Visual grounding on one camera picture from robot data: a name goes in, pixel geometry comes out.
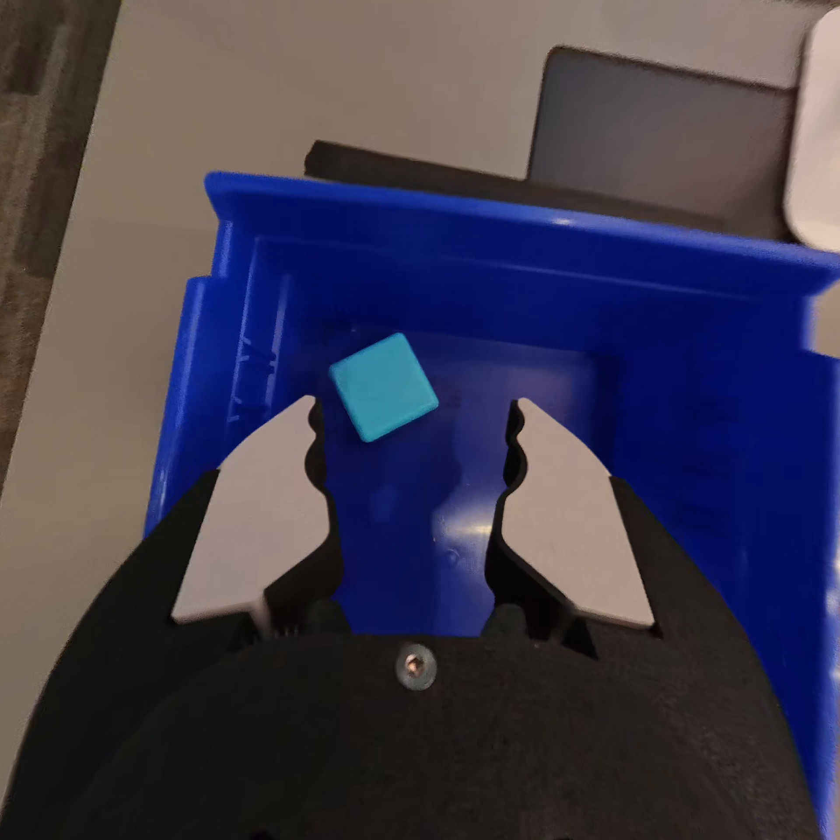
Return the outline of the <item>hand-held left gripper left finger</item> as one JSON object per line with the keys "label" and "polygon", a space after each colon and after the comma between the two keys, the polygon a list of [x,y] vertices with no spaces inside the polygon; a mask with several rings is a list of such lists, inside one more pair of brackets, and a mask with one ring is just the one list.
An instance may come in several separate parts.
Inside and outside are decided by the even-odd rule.
{"label": "hand-held left gripper left finger", "polygon": [[264,637],[307,632],[343,580],[321,401],[304,395],[217,470],[180,590],[179,625],[246,614]]}

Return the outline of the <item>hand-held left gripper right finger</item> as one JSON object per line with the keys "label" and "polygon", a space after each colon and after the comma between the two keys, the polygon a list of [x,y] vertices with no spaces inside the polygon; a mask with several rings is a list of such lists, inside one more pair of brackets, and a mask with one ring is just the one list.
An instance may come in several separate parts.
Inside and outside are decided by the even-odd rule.
{"label": "hand-held left gripper right finger", "polygon": [[532,400],[511,401],[485,561],[492,619],[515,608],[532,640],[564,640],[594,621],[656,625],[616,500],[613,476]]}

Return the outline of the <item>light blue cube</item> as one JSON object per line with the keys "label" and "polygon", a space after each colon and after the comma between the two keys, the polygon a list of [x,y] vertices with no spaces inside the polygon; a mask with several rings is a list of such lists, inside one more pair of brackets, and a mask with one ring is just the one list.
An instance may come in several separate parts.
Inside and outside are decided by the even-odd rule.
{"label": "light blue cube", "polygon": [[357,435],[366,444],[439,406],[436,392],[402,332],[331,364],[329,378]]}

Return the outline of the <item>blue plastic bin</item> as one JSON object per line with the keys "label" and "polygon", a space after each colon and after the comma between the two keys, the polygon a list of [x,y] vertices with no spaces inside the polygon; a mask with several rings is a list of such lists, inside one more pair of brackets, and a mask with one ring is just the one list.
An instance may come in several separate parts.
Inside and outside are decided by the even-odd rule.
{"label": "blue plastic bin", "polygon": [[[474,636],[510,402],[625,479],[750,636],[822,833],[838,782],[838,360],[812,350],[838,258],[583,213],[215,172],[189,280],[149,533],[306,394],[354,629]],[[366,444],[331,364],[404,333],[439,400]]]}

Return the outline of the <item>dark rectangular table pad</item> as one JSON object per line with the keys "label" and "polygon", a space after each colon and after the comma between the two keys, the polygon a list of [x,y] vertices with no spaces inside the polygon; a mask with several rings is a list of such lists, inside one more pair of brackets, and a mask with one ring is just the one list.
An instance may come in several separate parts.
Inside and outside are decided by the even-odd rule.
{"label": "dark rectangular table pad", "polygon": [[528,179],[785,238],[795,89],[602,52],[545,60]]}

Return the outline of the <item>white document stand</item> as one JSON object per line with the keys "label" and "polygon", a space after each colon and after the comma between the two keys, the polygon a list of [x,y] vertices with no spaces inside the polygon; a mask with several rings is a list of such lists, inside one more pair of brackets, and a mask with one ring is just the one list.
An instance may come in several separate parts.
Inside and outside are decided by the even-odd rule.
{"label": "white document stand", "polygon": [[783,210],[804,245],[839,253],[839,8],[805,39]]}

